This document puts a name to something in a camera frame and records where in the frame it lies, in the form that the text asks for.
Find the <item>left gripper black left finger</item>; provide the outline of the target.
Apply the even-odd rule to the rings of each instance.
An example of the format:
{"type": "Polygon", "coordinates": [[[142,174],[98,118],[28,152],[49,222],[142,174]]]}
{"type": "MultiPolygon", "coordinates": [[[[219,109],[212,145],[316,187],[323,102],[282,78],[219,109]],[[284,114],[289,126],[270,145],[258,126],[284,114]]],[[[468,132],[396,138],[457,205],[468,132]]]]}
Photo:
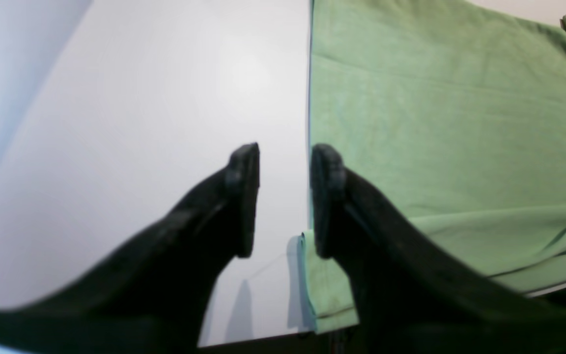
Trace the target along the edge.
{"type": "Polygon", "coordinates": [[[253,251],[257,143],[60,291],[0,309],[0,346],[32,354],[192,354],[209,298],[253,251]]]}

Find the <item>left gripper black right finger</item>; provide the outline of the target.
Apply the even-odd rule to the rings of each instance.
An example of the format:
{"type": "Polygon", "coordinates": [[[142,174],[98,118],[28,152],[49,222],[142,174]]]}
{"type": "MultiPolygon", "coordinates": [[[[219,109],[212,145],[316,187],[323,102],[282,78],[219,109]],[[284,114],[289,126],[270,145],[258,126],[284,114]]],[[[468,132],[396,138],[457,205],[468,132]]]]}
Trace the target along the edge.
{"type": "Polygon", "coordinates": [[[317,254],[348,276],[370,354],[566,354],[566,309],[445,253],[332,146],[312,148],[310,179],[317,254]]]}

